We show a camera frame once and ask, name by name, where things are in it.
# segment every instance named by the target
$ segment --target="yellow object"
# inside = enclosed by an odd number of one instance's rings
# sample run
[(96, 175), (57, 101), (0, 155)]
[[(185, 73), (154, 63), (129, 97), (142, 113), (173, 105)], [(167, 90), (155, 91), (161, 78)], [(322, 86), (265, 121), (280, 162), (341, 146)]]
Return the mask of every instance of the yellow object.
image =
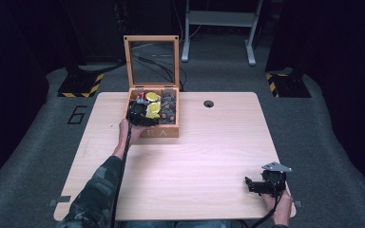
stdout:
[(160, 105), (159, 103), (150, 103), (147, 106), (148, 113), (159, 113), (160, 112)]
[(157, 102), (159, 100), (159, 96), (154, 92), (148, 92), (146, 98), (150, 102)]
[(147, 113), (146, 115), (147, 118), (151, 118), (151, 119), (155, 119), (155, 118), (160, 118), (159, 113)]

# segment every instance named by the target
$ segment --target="gray floor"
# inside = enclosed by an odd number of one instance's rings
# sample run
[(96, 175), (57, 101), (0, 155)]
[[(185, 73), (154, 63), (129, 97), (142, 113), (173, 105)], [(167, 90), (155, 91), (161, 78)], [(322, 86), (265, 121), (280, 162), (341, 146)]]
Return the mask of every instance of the gray floor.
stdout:
[[(318, 85), (305, 76), (312, 98), (274, 98), (264, 72), (272, 38), (261, 37), (255, 50), (256, 66), (246, 61), (245, 38), (231, 35), (193, 40), (189, 62), (181, 63), (187, 76), (185, 91), (258, 94), (279, 159), (294, 170), (288, 174), (293, 197), (303, 204), (291, 220), (292, 227), (365, 227), (365, 180), (336, 140)], [(48, 202), (61, 194), (97, 97), (57, 97), (66, 76), (64, 69), (47, 76), (48, 101), (0, 171), (0, 228), (56, 224), (52, 216), (55, 207)], [(127, 90), (126, 67), (122, 66), (105, 74), (98, 92)], [(85, 105), (79, 111), (86, 115), (81, 124), (67, 124), (76, 105)], [(240, 227), (237, 221), (233, 225)], [(267, 221), (260, 227), (270, 225)]]

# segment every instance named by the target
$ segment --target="table top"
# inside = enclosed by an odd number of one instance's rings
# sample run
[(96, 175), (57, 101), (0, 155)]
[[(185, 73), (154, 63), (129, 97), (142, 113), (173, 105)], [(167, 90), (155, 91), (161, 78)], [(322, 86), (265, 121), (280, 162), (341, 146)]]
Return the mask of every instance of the table top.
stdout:
[[(98, 95), (54, 218), (61, 220), (117, 145), (128, 93)], [(204, 101), (214, 102), (205, 107)], [(140, 138), (129, 151), (117, 220), (258, 219), (267, 211), (244, 177), (279, 162), (258, 97), (252, 92), (180, 93), (180, 137)]]

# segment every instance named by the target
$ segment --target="wooden box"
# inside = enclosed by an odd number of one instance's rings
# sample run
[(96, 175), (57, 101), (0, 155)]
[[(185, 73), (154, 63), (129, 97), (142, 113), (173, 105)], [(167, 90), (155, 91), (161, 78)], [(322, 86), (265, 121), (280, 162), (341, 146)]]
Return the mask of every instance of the wooden box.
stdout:
[(142, 133), (144, 138), (178, 138), (180, 114), (179, 37), (128, 35), (124, 37), (129, 79), (129, 103), (142, 93), (158, 95), (159, 124)]

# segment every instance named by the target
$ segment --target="open box lid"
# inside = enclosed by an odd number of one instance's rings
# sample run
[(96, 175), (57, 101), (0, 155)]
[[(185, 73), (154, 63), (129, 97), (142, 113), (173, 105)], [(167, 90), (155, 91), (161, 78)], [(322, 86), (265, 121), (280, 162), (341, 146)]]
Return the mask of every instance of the open box lid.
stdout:
[(179, 37), (124, 36), (129, 87), (180, 87)]

